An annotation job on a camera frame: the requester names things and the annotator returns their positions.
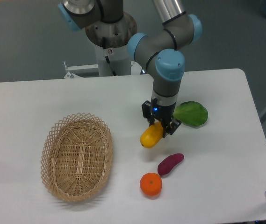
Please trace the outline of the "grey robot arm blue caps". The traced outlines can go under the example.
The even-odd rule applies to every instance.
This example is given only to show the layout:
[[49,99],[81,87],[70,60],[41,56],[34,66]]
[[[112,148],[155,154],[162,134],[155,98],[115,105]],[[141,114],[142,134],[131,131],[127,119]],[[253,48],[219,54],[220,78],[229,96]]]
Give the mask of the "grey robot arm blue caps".
[[166,136],[180,125],[173,115],[185,71],[180,49],[202,35],[202,24],[186,13],[179,0],[153,4],[163,25],[154,37],[137,31],[121,0],[63,0],[58,9],[71,30],[85,30],[94,45],[101,77],[130,74],[132,61],[152,76],[152,97],[142,104],[143,116],[150,124],[159,121]]

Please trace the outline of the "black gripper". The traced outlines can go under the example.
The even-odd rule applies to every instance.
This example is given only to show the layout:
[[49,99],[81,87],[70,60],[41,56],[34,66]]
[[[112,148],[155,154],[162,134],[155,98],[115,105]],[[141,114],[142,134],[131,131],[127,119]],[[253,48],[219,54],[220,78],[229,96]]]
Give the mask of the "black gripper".
[[162,123],[163,138],[167,135],[173,135],[176,129],[181,125],[178,119],[173,119],[176,102],[177,95],[171,97],[152,95],[151,102],[146,100],[142,104],[143,117],[147,119],[149,125],[153,125],[155,119]]

